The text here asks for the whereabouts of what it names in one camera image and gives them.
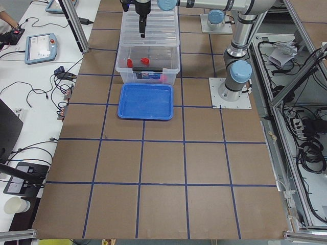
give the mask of metal base plate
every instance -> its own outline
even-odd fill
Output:
[[[225,80],[225,78],[209,78],[213,108],[219,109],[221,107],[226,109],[252,109],[248,93],[243,93],[240,99],[235,102],[229,102],[220,97],[218,94],[218,89],[220,85],[225,82]]]
[[[201,18],[201,27],[203,33],[210,33],[210,34],[232,34],[233,31],[231,29],[231,24],[225,24],[221,28],[216,28],[212,30],[208,26],[208,14],[200,14]],[[229,17],[225,16],[225,21],[229,21]]]

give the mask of red object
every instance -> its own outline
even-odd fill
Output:
[[[148,58],[141,58],[141,62],[145,65],[149,65],[150,64],[150,60]]]
[[[133,68],[133,61],[131,59],[127,59],[127,67]]]

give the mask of blue tray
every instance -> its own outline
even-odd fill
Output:
[[[126,83],[118,116],[129,119],[170,120],[174,115],[174,89],[165,84]]]

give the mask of monitor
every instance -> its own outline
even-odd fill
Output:
[[[77,3],[77,0],[72,0],[73,5],[75,6]],[[53,13],[53,14],[62,14],[63,11],[60,7],[59,1],[58,0],[51,0],[46,7],[45,11],[48,13]]]
[[[0,99],[0,163],[6,163],[22,129],[22,121]]]

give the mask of paper cup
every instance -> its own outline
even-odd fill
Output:
[[[24,213],[29,210],[31,203],[19,197],[13,197],[6,201],[4,211],[7,214]]]

